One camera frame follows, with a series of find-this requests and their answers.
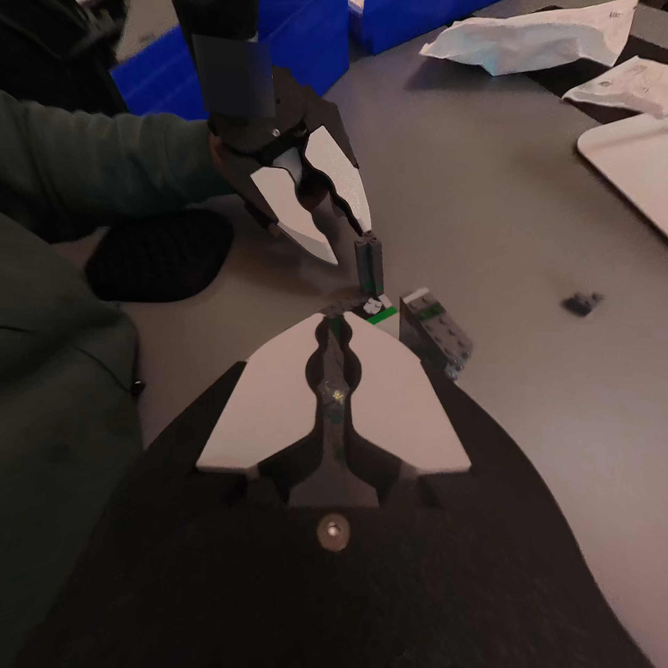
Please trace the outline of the black mesh chair seat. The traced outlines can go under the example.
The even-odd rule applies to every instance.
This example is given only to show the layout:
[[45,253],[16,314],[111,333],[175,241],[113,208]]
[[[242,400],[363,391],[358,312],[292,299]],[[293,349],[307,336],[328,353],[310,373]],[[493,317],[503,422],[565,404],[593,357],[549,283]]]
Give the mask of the black mesh chair seat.
[[111,226],[84,273],[109,302],[173,303],[201,293],[218,276],[234,240],[226,217],[203,209]]

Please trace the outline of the blue plastic bin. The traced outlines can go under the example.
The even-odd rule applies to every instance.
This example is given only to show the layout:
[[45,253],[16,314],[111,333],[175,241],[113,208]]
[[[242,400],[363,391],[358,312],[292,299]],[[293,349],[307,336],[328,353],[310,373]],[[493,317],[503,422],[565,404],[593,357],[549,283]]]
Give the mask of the blue plastic bin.
[[349,32],[365,53],[377,55],[495,3],[349,1]]
[[[323,96],[349,69],[346,1],[260,1],[258,39],[273,65]],[[112,71],[130,113],[206,120],[200,84],[179,27]]]

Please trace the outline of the person's left forearm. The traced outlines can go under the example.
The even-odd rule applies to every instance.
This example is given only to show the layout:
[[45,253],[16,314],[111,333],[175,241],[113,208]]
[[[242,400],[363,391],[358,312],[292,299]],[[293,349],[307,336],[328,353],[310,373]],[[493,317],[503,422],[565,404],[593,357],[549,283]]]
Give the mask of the person's left forearm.
[[1,244],[76,240],[96,225],[169,214],[232,194],[205,121],[112,118],[1,92]]

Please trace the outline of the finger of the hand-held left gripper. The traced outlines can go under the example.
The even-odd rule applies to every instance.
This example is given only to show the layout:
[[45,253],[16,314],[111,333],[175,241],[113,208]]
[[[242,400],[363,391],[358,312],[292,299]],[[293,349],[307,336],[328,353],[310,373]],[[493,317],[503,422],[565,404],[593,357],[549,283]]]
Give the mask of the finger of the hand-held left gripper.
[[359,168],[346,155],[334,136],[320,126],[305,144],[305,164],[323,177],[329,193],[359,235],[372,233],[372,217]]
[[282,233],[313,257],[338,265],[327,237],[316,227],[312,213],[297,197],[297,186],[301,185],[304,175],[298,149],[290,148],[270,166],[262,166],[253,172],[250,179],[272,210]]

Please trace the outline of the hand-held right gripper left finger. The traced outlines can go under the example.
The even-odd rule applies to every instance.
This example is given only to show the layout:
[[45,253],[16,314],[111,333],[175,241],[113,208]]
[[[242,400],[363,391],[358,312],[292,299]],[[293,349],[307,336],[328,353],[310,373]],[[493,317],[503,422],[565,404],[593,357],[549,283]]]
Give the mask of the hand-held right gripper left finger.
[[207,474],[272,483],[290,506],[293,491],[321,467],[325,420],[318,391],[329,325],[315,313],[266,342],[243,370],[196,461]]

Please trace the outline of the white moulded tray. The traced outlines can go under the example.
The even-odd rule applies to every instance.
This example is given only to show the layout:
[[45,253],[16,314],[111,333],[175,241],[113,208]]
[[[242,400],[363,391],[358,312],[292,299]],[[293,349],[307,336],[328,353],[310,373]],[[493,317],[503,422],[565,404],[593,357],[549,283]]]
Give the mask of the white moulded tray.
[[587,130],[578,153],[667,236],[667,119],[640,114]]

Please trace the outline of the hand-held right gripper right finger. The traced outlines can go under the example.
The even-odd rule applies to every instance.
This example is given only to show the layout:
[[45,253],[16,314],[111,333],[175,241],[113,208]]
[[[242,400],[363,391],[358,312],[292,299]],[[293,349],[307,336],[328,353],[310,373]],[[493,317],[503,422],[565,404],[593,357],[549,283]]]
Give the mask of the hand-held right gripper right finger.
[[343,316],[343,371],[345,463],[377,505],[396,494],[415,496],[427,478],[472,471],[420,359],[351,312]]

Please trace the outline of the white plastic bag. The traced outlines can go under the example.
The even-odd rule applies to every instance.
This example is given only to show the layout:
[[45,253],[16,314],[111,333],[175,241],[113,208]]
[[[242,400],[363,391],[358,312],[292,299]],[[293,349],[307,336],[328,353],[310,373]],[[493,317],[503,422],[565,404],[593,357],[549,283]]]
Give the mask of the white plastic bag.
[[611,67],[629,38],[637,1],[610,1],[506,19],[472,17],[443,30],[420,55],[477,65],[492,76],[585,59]]

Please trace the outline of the grey brick baseplate build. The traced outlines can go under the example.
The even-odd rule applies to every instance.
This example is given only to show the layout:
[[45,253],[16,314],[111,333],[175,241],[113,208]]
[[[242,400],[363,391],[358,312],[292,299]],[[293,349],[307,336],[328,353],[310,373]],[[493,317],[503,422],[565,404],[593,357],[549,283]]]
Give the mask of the grey brick baseplate build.
[[353,425],[353,391],[361,379],[361,362],[348,348],[351,335],[345,329],[345,313],[352,313],[376,325],[398,312],[385,295],[347,296],[319,310],[328,327],[323,354],[324,376],[319,386],[325,434],[332,440],[335,460],[355,471],[363,464],[373,445],[369,445]]

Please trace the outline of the grey desk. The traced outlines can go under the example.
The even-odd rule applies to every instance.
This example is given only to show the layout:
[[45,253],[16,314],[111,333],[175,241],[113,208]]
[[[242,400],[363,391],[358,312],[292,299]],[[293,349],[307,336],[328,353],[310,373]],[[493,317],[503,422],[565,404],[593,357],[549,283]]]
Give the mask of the grey desk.
[[[331,97],[361,156],[391,297],[429,286],[474,340],[438,390],[473,473],[425,508],[224,507],[157,466],[122,494],[122,665],[667,666],[667,246],[572,154],[589,123],[531,81],[364,57]],[[586,317],[575,293],[605,297]]]

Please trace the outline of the grey brick wall block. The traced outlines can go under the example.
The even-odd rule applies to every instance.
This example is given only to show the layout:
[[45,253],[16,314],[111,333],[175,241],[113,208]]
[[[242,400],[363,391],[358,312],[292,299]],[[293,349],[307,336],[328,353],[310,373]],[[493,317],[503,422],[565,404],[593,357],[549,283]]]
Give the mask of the grey brick wall block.
[[399,340],[451,381],[458,380],[473,352],[472,340],[426,287],[400,298]]

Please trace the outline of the tall grey brick column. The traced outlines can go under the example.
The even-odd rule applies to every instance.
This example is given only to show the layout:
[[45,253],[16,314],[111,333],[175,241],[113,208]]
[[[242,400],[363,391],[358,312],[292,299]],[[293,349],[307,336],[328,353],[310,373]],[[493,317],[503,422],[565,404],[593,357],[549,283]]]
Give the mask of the tall grey brick column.
[[354,240],[357,275],[362,292],[374,298],[384,294],[383,249],[370,230]]

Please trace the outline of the white paper bag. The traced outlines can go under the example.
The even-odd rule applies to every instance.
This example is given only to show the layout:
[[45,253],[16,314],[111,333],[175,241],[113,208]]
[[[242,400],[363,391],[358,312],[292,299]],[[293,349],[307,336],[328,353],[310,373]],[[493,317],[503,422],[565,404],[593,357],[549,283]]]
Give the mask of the white paper bag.
[[667,64],[634,56],[575,86],[563,100],[667,118]]

